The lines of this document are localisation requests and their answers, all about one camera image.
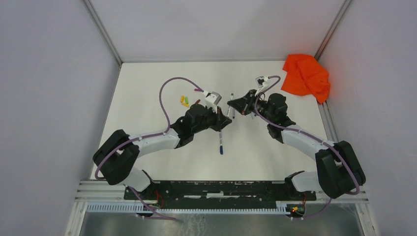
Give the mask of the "blue capped marker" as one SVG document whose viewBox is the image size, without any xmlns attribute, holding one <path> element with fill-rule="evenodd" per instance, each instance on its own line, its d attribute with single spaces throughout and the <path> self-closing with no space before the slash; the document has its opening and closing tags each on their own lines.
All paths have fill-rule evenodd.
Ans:
<svg viewBox="0 0 417 236">
<path fill-rule="evenodd" d="M 220 153 L 221 155 L 223 155 L 223 154 L 224 154 L 222 131 L 220 131 L 220 132 L 219 132 L 219 153 Z"/>
</svg>

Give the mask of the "green capped marker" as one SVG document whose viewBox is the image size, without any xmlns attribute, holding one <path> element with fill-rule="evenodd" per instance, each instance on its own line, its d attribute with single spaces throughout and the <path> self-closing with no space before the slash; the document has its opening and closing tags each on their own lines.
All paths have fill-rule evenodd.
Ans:
<svg viewBox="0 0 417 236">
<path fill-rule="evenodd" d="M 233 100 L 233 98 L 234 98 L 234 94 L 231 93 L 230 101 Z M 227 116 L 230 117 L 231 119 L 235 118 L 235 111 L 234 111 L 234 108 L 231 105 L 228 105 Z"/>
</svg>

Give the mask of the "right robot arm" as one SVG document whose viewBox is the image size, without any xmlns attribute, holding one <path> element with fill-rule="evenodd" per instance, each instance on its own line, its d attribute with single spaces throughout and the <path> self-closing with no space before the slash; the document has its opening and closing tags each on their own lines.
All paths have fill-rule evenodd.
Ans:
<svg viewBox="0 0 417 236">
<path fill-rule="evenodd" d="M 301 151 L 316 164 L 314 172 L 300 171 L 285 178 L 287 199 L 296 201 L 307 191 L 321 191 L 332 199 L 360 192 L 366 176 L 349 142 L 326 141 L 312 135 L 289 118 L 285 96 L 273 93 L 264 101 L 255 92 L 252 89 L 227 104 L 241 115 L 257 115 L 267 123 L 273 139 Z"/>
</svg>

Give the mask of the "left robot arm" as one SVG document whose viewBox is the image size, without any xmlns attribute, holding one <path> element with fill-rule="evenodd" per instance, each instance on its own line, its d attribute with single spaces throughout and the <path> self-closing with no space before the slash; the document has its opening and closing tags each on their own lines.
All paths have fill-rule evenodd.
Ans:
<svg viewBox="0 0 417 236">
<path fill-rule="evenodd" d="M 131 187 L 138 197 L 146 201 L 154 196 L 154 186 L 144 170 L 135 168 L 139 157 L 160 150 L 181 148 L 193 141 L 195 134 L 207 129 L 220 132 L 231 123 L 232 120 L 222 113 L 220 107 L 213 109 L 192 105 L 170 124 L 166 132 L 132 138 L 122 129 L 114 131 L 95 152 L 92 160 L 109 185 Z"/>
</svg>

